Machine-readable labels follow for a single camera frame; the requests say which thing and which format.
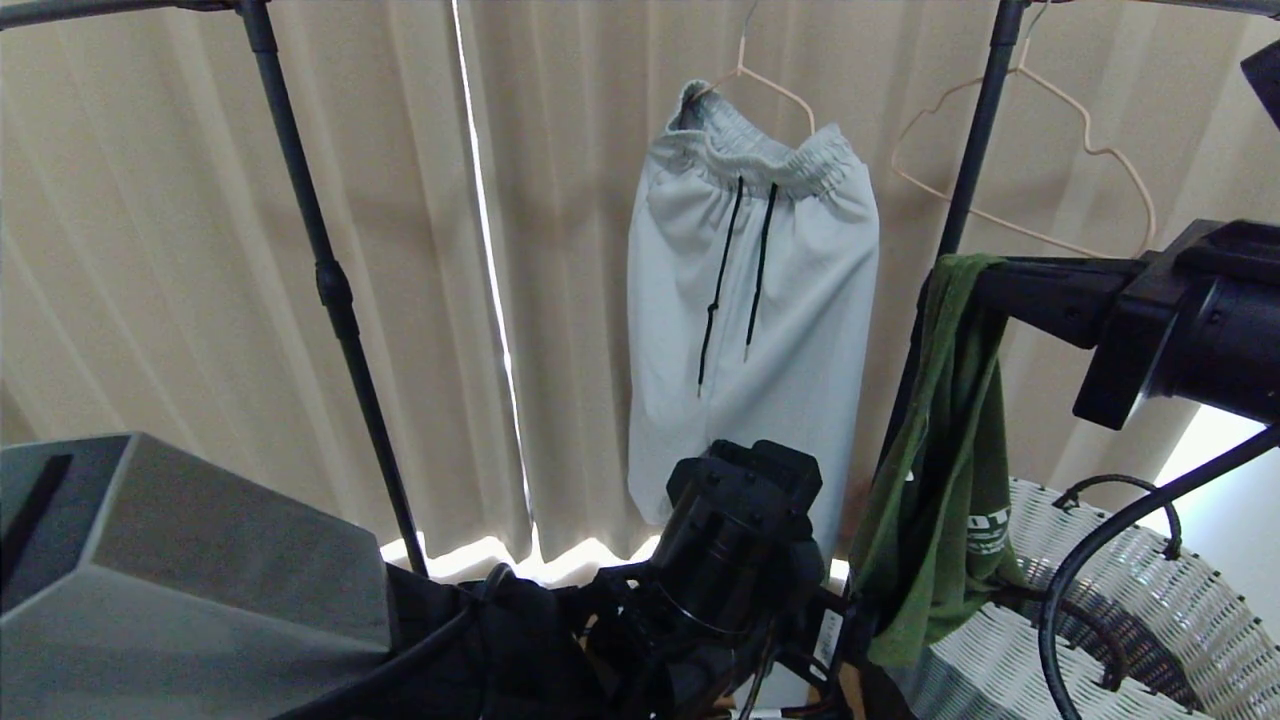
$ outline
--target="beige curtain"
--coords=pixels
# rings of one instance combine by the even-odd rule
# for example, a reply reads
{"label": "beige curtain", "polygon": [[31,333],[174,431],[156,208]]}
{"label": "beige curtain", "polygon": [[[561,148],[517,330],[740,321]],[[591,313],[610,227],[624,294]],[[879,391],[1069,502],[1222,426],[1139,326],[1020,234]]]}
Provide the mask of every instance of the beige curtain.
{"label": "beige curtain", "polygon": [[[270,12],[428,552],[522,555],[451,9]],[[239,18],[4,35],[4,373],[35,436],[142,429],[398,537]]]}
{"label": "beige curtain", "polygon": [[[547,557],[589,537],[627,556],[654,532],[623,484],[631,204],[681,85],[728,69],[746,8],[461,5]],[[530,518],[451,8],[282,0],[270,10],[428,551],[497,536],[522,557]],[[945,215],[890,172],[890,149],[919,109],[982,72],[993,12],[993,1],[764,1],[751,24],[748,63],[804,96],[819,123],[841,126],[881,210],[850,519]],[[1039,23],[1030,64],[1091,106],[1096,140],[1142,170],[1164,245],[1198,217],[1280,219],[1280,133],[1238,68],[1275,29],[1208,10],[1071,3]],[[238,19],[156,10],[26,28],[5,33],[0,60],[6,441],[145,429],[393,537]],[[750,81],[726,94],[780,140],[808,132],[803,113]],[[902,151],[916,176],[950,186],[974,97],[918,126]],[[1114,254],[1143,232],[1119,169],[1080,152],[1071,110],[1016,78],[977,205]],[[963,250],[1051,254],[980,219]],[[1089,354],[1015,325],[1004,359],[1012,466],[1030,479],[1152,477],[1189,418],[1188,404],[1153,401],[1112,433],[1070,414]]]}
{"label": "beige curtain", "polygon": [[[748,64],[805,97],[819,124],[841,126],[872,168],[879,202],[882,255],[850,519],[874,468],[946,210],[891,174],[890,150],[919,109],[982,73],[995,6],[767,1],[751,23]],[[626,552],[645,533],[622,491],[635,183],[645,145],[682,83],[732,65],[748,4],[462,9],[534,515],[544,546],[599,536]],[[1274,29],[1228,13],[1074,3],[1044,17],[1030,64],[1089,105],[1096,141],[1119,145],[1143,172],[1164,246],[1197,217],[1276,219],[1280,133],[1238,68]],[[750,81],[732,82],[726,94],[780,140],[797,143],[808,133],[799,109]],[[916,176],[950,187],[975,95],[960,94],[918,126],[902,151]],[[1132,252],[1144,231],[1139,197],[1119,168],[1080,151],[1074,113],[1020,79],[1001,108],[978,206],[1111,254]],[[1050,250],[978,219],[963,246]],[[1015,473],[1065,486],[1103,470],[1153,477],[1162,465],[1190,404],[1151,402],[1123,433],[1083,423],[1070,407],[1088,360],[1037,331],[1010,332],[1005,395]],[[1106,492],[1092,500],[1123,497]]]}

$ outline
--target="garment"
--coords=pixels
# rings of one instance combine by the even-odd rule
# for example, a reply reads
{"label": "garment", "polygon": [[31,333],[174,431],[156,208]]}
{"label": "garment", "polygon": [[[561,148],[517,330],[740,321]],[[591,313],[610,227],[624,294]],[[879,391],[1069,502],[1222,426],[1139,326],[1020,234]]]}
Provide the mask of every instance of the garment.
{"label": "garment", "polygon": [[879,612],[868,653],[877,665],[915,664],[993,591],[1024,584],[1007,539],[996,360],[1007,316],[969,301],[998,261],[948,255],[929,279],[920,369],[849,559],[854,587]]}
{"label": "garment", "polygon": [[689,83],[653,141],[631,222],[627,484],[653,524],[676,461],[724,438],[817,457],[829,559],[854,438],[879,218],[835,126],[799,149]]}

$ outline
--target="black drawstring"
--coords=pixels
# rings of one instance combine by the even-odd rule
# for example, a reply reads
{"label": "black drawstring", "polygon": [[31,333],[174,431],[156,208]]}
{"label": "black drawstring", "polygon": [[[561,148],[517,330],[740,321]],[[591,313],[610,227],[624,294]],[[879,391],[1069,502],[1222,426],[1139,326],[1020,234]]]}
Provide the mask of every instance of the black drawstring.
{"label": "black drawstring", "polygon": [[760,263],[755,268],[755,297],[751,299],[751,319],[746,323],[746,347],[742,348],[742,360],[746,360],[746,351],[751,347],[751,336],[755,333],[755,311],[760,306],[760,288],[764,286],[764,251],[769,245],[769,220],[773,219],[773,201],[778,199],[778,183],[769,187],[769,205],[764,209],[764,227],[760,228]]}
{"label": "black drawstring", "polygon": [[[712,304],[707,306],[707,333],[703,334],[703,352],[698,359],[698,395],[703,395],[703,377],[707,374],[707,347],[712,342],[712,323],[716,319],[716,310],[719,310],[719,290],[721,284],[724,282],[724,265],[728,263],[728,246],[733,241],[733,225],[737,224],[737,209],[742,205],[742,176],[737,177],[737,197],[733,200],[733,214],[728,219],[728,233],[724,237],[724,254],[721,256],[721,270],[719,275],[716,277],[716,297],[712,299]],[[765,219],[765,227],[768,227],[768,220]],[[751,316],[755,316],[755,311],[751,311]]]}

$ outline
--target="clothes hanger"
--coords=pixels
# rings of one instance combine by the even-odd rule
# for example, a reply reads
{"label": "clothes hanger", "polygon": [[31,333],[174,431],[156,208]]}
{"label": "clothes hanger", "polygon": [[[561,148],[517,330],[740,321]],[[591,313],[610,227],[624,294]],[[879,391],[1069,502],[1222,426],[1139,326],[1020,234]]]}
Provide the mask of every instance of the clothes hanger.
{"label": "clothes hanger", "polygon": [[759,4],[760,4],[760,0],[755,0],[754,3],[751,3],[751,9],[748,10],[746,18],[742,20],[742,36],[737,41],[737,67],[735,67],[732,70],[730,70],[728,73],[726,73],[718,81],[708,85],[707,87],[704,87],[701,91],[698,92],[698,95],[694,95],[689,100],[690,101],[698,100],[699,97],[701,97],[703,95],[707,95],[708,92],[716,90],[721,85],[723,85],[723,83],[726,83],[726,82],[728,82],[728,81],[731,81],[731,79],[733,79],[736,77],[746,76],[746,77],[749,77],[749,78],[759,82],[760,85],[768,87],[769,90],[773,90],[774,92],[778,92],[780,95],[782,95],[787,100],[791,100],[796,105],[800,105],[800,108],[804,109],[805,114],[809,115],[809,135],[814,135],[817,132],[817,123],[814,123],[814,119],[813,119],[813,108],[810,108],[808,102],[805,102],[804,100],[801,100],[800,96],[796,95],[795,92],[791,92],[790,90],[782,87],[781,85],[773,82],[772,79],[762,76],[760,73],[758,73],[758,72],[753,70],[751,68],[748,68],[746,65],[742,64],[742,59],[746,55],[746,31],[748,31],[748,27],[751,24],[751,15],[755,13],[755,6],[759,5]]}
{"label": "clothes hanger", "polygon": [[[1032,24],[1027,28],[1027,38],[1023,41],[1023,51],[1021,51],[1021,55],[1018,59],[1018,65],[1015,65],[1012,69],[1010,69],[1009,74],[1023,76],[1027,79],[1029,79],[1030,82],[1033,82],[1033,83],[1038,85],[1039,87],[1044,88],[1046,91],[1048,91],[1051,95],[1053,95],[1059,100],[1062,100],[1064,102],[1066,102],[1068,105],[1070,105],[1076,111],[1076,114],[1080,115],[1080,119],[1084,122],[1084,128],[1083,128],[1084,151],[1087,154],[1094,155],[1094,156],[1096,155],[1110,155],[1110,156],[1115,158],[1116,161],[1119,161],[1120,165],[1124,168],[1125,173],[1129,176],[1129,179],[1133,181],[1134,187],[1138,188],[1138,193],[1142,196],[1142,204],[1147,209],[1147,234],[1143,237],[1142,245],[1139,245],[1138,249],[1132,255],[1133,258],[1137,258],[1138,255],[1142,255],[1147,249],[1149,249],[1151,243],[1156,238],[1156,205],[1151,201],[1151,192],[1147,191],[1147,184],[1144,182],[1142,182],[1142,177],[1138,174],[1137,168],[1133,167],[1133,163],[1129,161],[1129,158],[1126,158],[1124,152],[1121,152],[1121,151],[1119,151],[1119,150],[1116,150],[1114,147],[1093,147],[1093,143],[1089,140],[1089,129],[1092,127],[1093,118],[1089,115],[1089,111],[1084,108],[1084,105],[1080,105],[1080,102],[1078,100],[1075,100],[1074,97],[1071,97],[1070,95],[1068,95],[1066,92],[1064,92],[1060,87],[1057,87],[1056,85],[1053,85],[1050,81],[1044,79],[1042,76],[1039,76],[1038,73],[1036,73],[1034,70],[1032,70],[1030,68],[1027,67],[1027,53],[1030,49],[1032,31],[1036,29],[1036,23],[1039,22],[1041,17],[1044,15],[1044,12],[1048,10],[1048,6],[1051,4],[1052,4],[1051,1],[1046,0],[1044,1],[1044,6],[1041,8],[1041,12],[1037,13],[1036,17],[1032,19]],[[893,150],[892,150],[892,152],[890,152],[890,168],[893,170],[893,173],[896,173],[902,179],[910,182],[911,184],[919,187],[920,190],[928,192],[929,195],[933,195],[934,197],[940,197],[942,200],[946,200],[947,202],[951,201],[951,196],[950,195],[942,192],[941,190],[938,190],[936,187],[928,186],[924,182],[922,182],[920,179],[914,178],[910,174],[908,174],[908,172],[904,170],[902,167],[899,164],[897,151],[899,151],[899,149],[902,147],[902,141],[906,140],[908,133],[911,132],[911,128],[915,126],[915,123],[920,118],[923,118],[924,115],[934,115],[934,114],[937,114],[938,110],[942,109],[942,105],[947,101],[947,97],[950,97],[951,95],[954,95],[954,94],[956,94],[956,92],[959,92],[959,91],[961,91],[961,90],[964,90],[966,87],[972,87],[972,86],[978,85],[980,82],[982,82],[982,78],[979,77],[979,78],[972,79],[969,82],[957,85],[955,87],[951,87],[950,90],[947,90],[946,92],[943,92],[941,97],[938,97],[937,105],[934,105],[929,110],[920,110],[919,113],[916,113],[916,115],[914,118],[911,118],[911,122],[906,123],[906,127],[902,128],[902,135],[897,136],[897,142],[893,143]],[[1103,258],[1103,259],[1112,259],[1112,258],[1115,258],[1114,255],[1107,255],[1107,254],[1103,254],[1103,252],[1098,252],[1096,250],[1089,250],[1087,247],[1080,247],[1079,245],[1074,245],[1074,243],[1070,243],[1070,242],[1066,242],[1066,241],[1062,241],[1062,240],[1057,240],[1057,238],[1050,237],[1050,236],[1047,236],[1044,233],[1039,233],[1039,232],[1036,232],[1033,229],[1024,228],[1024,227],[1021,227],[1019,224],[1010,223],[1009,220],[997,218],[997,217],[995,217],[995,215],[992,215],[989,213],[984,213],[984,211],[978,210],[975,208],[970,209],[969,213],[972,213],[972,214],[974,214],[974,215],[977,215],[977,217],[979,217],[979,218],[982,218],[984,220],[989,220],[992,223],[996,223],[1000,227],[1009,228],[1009,229],[1011,229],[1014,232],[1025,234],[1028,237],[1036,238],[1036,240],[1038,240],[1041,242],[1044,242],[1044,243],[1048,243],[1048,245],[1052,245],[1052,246],[1056,246],[1056,247],[1061,247],[1064,250],[1070,250],[1071,252],[1079,252],[1080,255],[1085,255],[1088,258]]]}

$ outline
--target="laundry basket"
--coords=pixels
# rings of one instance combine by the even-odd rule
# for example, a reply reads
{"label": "laundry basket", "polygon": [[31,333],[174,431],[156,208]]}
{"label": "laundry basket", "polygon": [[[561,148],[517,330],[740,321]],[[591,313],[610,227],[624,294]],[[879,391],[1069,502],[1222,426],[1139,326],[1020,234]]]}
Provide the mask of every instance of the laundry basket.
{"label": "laundry basket", "polygon": [[[1032,587],[1108,514],[1053,506],[1060,493],[1012,479],[1010,541]],[[1059,661],[1084,717],[1280,717],[1280,648],[1207,562],[1170,552],[1169,538],[1133,527],[1080,571],[1066,600],[1112,634],[1129,661],[1119,691],[1100,687],[1107,646],[1071,618]],[[890,670],[919,717],[1056,717],[1041,674],[1038,605],[1024,615],[987,605],[929,647],[911,669]]]}

